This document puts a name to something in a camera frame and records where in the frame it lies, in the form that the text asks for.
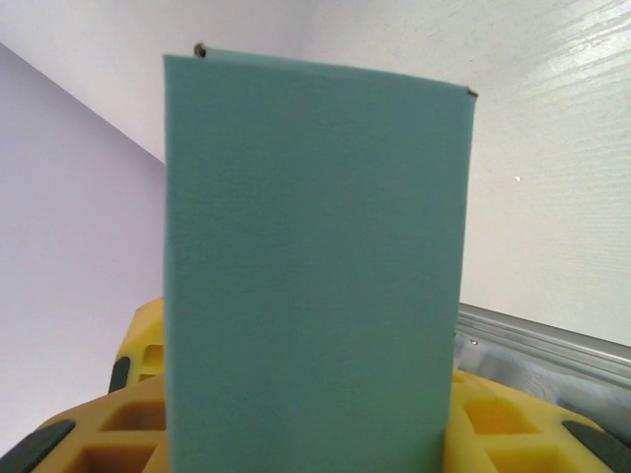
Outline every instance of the green foam board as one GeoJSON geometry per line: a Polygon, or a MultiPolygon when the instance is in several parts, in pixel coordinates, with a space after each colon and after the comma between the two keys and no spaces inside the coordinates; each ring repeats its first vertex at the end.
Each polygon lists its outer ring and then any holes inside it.
{"type": "Polygon", "coordinates": [[[175,473],[441,471],[474,96],[166,58],[175,473]]]}

